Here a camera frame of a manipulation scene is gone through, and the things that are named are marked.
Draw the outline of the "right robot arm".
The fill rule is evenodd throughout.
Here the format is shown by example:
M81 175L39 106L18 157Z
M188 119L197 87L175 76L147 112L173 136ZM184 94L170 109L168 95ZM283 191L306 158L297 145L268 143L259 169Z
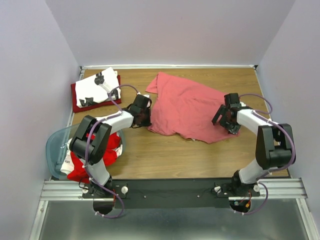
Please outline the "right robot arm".
M292 127L258 114L241 102L238 93L224 96L224 104L219 107L211 122L232 135L237 135L241 127L256 135L254 160L237 170L230 182L213 188L218 197L244 197L247 193L259 192L260 179L288 168L296 160Z

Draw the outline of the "pink polo shirt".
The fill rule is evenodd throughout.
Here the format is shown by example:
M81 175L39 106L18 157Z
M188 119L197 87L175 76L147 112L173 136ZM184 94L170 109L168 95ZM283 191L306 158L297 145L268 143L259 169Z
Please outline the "pink polo shirt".
M187 78L159 72L146 92L156 94L148 130L163 136L179 134L207 144L233 137L212 119L225 93Z

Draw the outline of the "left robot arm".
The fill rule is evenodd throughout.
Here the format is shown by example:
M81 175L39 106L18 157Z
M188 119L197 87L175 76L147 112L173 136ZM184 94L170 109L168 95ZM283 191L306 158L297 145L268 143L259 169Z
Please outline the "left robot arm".
M112 192L112 177L103 161L109 138L127 128L151 126L152 100L148 95L137 94L133 103L115 114L98 120L90 115L80 122L69 150L83 162L83 168L93 191L101 198Z

